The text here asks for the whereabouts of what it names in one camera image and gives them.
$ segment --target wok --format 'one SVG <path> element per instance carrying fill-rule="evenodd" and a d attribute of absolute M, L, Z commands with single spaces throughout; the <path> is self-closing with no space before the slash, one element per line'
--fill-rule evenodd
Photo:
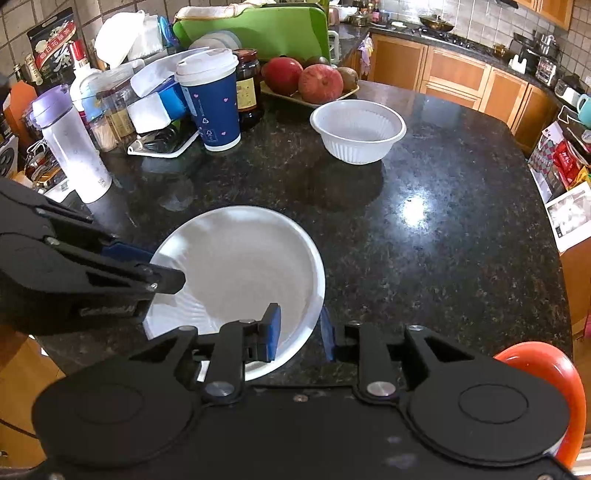
<path fill-rule="evenodd" d="M 454 25 L 446 22 L 441 18 L 441 15 L 432 15 L 430 17 L 419 17 L 418 18 L 425 27 L 432 28 L 439 32 L 449 32 L 453 30 Z"/>

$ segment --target spice jar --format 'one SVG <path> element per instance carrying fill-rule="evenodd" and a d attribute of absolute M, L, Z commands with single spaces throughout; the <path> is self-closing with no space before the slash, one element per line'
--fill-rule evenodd
<path fill-rule="evenodd" d="M 236 67 L 236 93 L 240 130 L 254 127 L 263 116 L 261 104 L 261 65 L 256 50 L 239 48 L 233 51 L 238 57 Z"/>
<path fill-rule="evenodd" d="M 127 107 L 137 101 L 138 96 L 132 89 L 129 79 L 109 90 L 97 93 L 96 97 L 101 101 L 107 120 L 119 139 L 124 144 L 133 141 L 135 128 L 129 118 Z"/>

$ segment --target red apple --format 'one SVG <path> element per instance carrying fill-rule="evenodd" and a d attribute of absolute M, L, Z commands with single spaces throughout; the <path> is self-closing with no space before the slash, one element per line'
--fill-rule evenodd
<path fill-rule="evenodd" d="M 297 91 L 298 81 L 304 69 L 294 59 L 275 57 L 263 67 L 262 75 L 267 86 L 279 95 L 292 95 Z"/>
<path fill-rule="evenodd" d="M 331 102 L 343 94 L 343 77 L 328 65 L 311 65 L 300 75 L 298 90 L 306 102 Z"/>

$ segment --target orange stool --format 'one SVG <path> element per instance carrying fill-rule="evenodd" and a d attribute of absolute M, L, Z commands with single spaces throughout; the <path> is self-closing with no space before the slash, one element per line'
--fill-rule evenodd
<path fill-rule="evenodd" d="M 524 342 L 510 346 L 495 358 L 543 378 L 565 396 L 570 409 L 570 422 L 556 458 L 571 469 L 583 444 L 587 405 L 581 377 L 569 357 L 549 343 Z"/>

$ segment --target label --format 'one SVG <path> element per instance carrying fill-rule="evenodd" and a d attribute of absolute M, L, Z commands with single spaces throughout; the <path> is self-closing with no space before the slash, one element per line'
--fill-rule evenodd
<path fill-rule="evenodd" d="M 256 108 L 254 79 L 238 80 L 236 82 L 236 94 L 238 96 L 239 112 L 248 112 Z"/>
<path fill-rule="evenodd" d="M 115 132 L 121 138 L 127 137 L 127 135 L 134 132 L 134 126 L 131 124 L 127 109 L 112 113 L 109 115 L 109 120 L 111 120 L 111 125 L 113 125 Z"/>

